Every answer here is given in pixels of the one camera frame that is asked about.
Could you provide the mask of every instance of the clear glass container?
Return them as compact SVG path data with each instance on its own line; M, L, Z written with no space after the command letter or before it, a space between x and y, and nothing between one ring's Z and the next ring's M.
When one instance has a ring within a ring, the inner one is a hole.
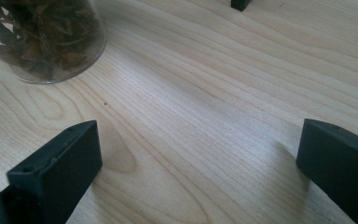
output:
M30 83L74 77L102 54L93 0L0 0L0 60Z

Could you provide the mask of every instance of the tabletop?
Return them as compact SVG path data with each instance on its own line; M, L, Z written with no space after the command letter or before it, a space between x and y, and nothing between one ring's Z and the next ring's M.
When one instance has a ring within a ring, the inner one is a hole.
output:
M0 62L0 190L96 119L103 168L68 223L353 223L296 154L304 119L358 134L358 0L229 2L97 0L106 48L64 82Z

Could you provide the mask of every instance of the black object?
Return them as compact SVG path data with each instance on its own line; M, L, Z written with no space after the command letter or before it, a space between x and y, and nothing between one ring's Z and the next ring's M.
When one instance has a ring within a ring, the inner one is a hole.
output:
M251 0L231 0L231 7L234 7L239 11L244 11L250 1Z
M306 119L296 165L358 223L358 135Z
M95 120L72 126L7 172L0 224L61 224L102 167Z

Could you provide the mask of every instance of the glass jar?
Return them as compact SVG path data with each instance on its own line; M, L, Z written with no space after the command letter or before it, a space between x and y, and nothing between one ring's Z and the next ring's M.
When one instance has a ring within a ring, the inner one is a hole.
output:
M93 0L0 1L0 60L23 81L74 77L95 63L105 42Z

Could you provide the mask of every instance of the light wood surface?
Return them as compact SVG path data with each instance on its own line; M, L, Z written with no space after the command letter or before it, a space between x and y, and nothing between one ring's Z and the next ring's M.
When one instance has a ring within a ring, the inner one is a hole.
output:
M305 118L358 134L358 0L229 2L98 0L106 49L62 83L0 62L0 189L97 119L103 169L68 223L352 223L295 159Z

